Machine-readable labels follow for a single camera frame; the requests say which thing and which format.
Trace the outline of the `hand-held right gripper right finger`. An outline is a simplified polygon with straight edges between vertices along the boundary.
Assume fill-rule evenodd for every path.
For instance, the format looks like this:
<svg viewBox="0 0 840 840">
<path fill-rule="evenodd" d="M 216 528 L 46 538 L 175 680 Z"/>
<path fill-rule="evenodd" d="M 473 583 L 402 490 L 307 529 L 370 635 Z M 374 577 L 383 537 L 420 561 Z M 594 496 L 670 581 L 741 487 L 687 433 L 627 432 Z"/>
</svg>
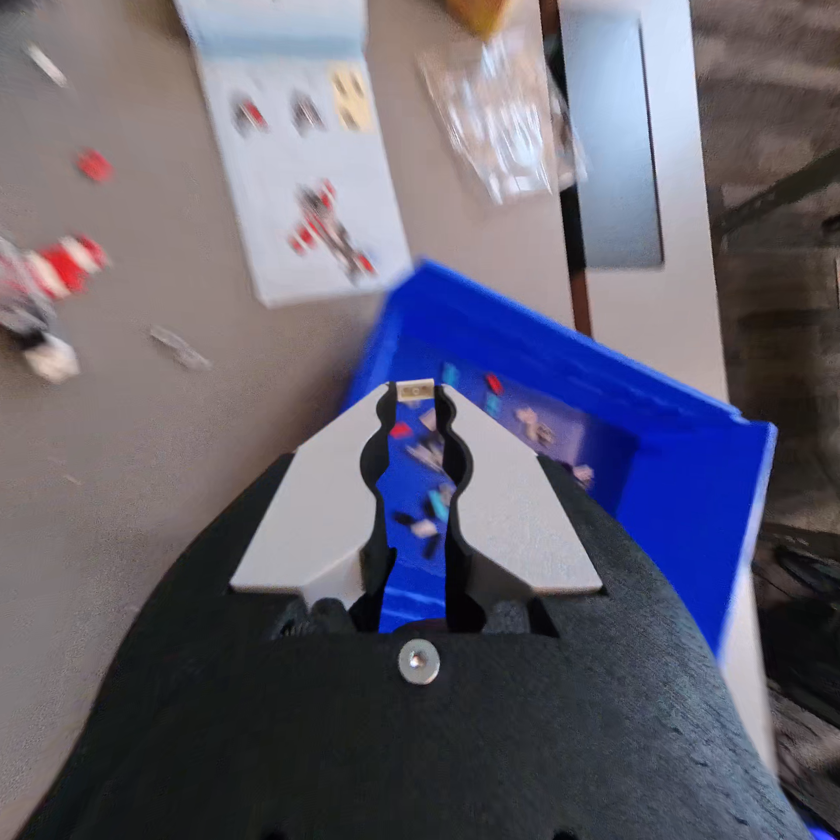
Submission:
<svg viewBox="0 0 840 840">
<path fill-rule="evenodd" d="M 464 475 L 449 513 L 467 555 L 465 593 L 477 603 L 588 595 L 602 579 L 538 455 L 450 385 L 438 388 L 437 421 Z"/>
</svg>

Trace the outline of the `red white toy plane model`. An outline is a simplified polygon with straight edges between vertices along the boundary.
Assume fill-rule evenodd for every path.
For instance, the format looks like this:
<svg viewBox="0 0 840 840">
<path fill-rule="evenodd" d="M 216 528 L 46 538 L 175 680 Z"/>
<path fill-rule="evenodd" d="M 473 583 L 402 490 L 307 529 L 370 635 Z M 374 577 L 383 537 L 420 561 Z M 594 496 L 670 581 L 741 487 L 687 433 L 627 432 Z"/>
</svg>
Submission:
<svg viewBox="0 0 840 840">
<path fill-rule="evenodd" d="M 79 374 L 77 354 L 58 331 L 56 304 L 109 267 L 105 250 L 83 235 L 29 250 L 1 237 L 2 331 L 41 380 L 59 385 Z"/>
</svg>

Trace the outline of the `blue plastic bin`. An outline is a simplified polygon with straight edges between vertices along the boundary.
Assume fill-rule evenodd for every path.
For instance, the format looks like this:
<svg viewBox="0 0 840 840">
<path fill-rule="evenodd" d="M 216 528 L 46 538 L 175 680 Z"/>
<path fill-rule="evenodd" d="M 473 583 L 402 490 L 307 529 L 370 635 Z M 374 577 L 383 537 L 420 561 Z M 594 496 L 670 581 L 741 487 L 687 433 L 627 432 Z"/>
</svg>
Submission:
<svg viewBox="0 0 840 840">
<path fill-rule="evenodd" d="M 343 408 L 385 382 L 452 385 L 446 361 L 583 415 L 591 496 L 659 567 L 722 660 L 763 513 L 774 426 L 431 262 L 385 300 Z"/>
</svg>

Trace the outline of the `toy building instruction booklet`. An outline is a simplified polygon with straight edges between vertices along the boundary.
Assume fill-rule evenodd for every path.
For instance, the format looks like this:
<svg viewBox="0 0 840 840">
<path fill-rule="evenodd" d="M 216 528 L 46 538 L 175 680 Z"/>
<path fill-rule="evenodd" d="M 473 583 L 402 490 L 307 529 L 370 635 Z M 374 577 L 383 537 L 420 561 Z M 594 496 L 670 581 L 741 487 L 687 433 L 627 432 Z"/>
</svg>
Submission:
<svg viewBox="0 0 840 840">
<path fill-rule="evenodd" d="M 382 291 L 412 268 L 362 1 L 177 1 L 257 299 Z"/>
</svg>

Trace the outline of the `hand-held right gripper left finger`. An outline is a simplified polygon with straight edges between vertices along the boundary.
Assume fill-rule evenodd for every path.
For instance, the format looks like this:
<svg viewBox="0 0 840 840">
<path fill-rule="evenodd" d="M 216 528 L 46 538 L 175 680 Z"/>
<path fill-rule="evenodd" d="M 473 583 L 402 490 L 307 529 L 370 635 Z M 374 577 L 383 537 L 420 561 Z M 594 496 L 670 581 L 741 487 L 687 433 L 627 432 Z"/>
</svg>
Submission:
<svg viewBox="0 0 840 840">
<path fill-rule="evenodd" d="M 239 593 L 376 602 L 393 565 L 377 482 L 396 386 L 384 383 L 301 444 L 234 572 Z"/>
</svg>

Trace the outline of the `pile of loose bricks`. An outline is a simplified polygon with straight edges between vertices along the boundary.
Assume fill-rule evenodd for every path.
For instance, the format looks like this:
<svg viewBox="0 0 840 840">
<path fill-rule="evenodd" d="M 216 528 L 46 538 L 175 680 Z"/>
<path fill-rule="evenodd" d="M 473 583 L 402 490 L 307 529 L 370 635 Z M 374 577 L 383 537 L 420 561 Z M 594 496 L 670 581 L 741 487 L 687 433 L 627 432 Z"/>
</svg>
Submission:
<svg viewBox="0 0 840 840">
<path fill-rule="evenodd" d="M 480 410 L 537 454 L 559 461 L 587 491 L 595 469 L 581 455 L 585 420 L 580 412 L 510 378 L 444 362 L 443 381 L 454 385 Z M 391 465 L 381 481 L 389 533 L 398 559 L 412 568 L 443 576 L 445 533 L 455 481 L 444 469 L 445 440 L 431 400 L 396 409 L 389 438 Z"/>
</svg>

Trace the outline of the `grey work desk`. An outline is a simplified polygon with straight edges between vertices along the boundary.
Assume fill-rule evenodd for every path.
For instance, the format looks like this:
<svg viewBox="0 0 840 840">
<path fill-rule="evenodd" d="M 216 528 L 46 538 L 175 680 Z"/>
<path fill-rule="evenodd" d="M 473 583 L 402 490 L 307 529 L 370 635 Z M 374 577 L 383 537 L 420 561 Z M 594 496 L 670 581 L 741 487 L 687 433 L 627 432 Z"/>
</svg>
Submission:
<svg viewBox="0 0 840 840">
<path fill-rule="evenodd" d="M 41 2 L 2 22 L 2 230 L 23 247 L 80 233 L 112 261 L 58 306 L 78 377 L 47 385 L 2 348 L 2 838 L 163 573 L 332 418 L 382 307 L 257 301 L 191 53 L 169 2 Z M 111 180 L 79 173 L 86 148 Z M 178 364 L 153 326 L 212 368 Z"/>
</svg>

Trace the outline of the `clear plastic bag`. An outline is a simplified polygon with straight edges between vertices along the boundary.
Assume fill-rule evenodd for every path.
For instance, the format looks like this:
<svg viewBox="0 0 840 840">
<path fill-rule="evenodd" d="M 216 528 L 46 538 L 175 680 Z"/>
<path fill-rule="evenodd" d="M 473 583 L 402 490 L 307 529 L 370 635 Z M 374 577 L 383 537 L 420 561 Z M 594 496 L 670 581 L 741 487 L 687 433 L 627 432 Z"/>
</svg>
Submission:
<svg viewBox="0 0 840 840">
<path fill-rule="evenodd" d="M 487 201 L 500 207 L 584 182 L 587 160 L 536 35 L 521 26 L 416 58 L 437 123 Z"/>
</svg>

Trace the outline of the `thin pale pin piece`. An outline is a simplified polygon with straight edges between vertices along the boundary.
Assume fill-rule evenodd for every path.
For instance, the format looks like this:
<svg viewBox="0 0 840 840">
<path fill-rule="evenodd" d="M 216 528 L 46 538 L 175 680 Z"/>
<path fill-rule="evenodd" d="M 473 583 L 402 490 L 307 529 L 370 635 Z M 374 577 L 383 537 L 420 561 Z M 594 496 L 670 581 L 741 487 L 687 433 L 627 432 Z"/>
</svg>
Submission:
<svg viewBox="0 0 840 840">
<path fill-rule="evenodd" d="M 32 42 L 27 42 L 24 51 L 35 66 L 58 88 L 67 89 L 69 87 L 67 76 L 41 48 Z"/>
</svg>

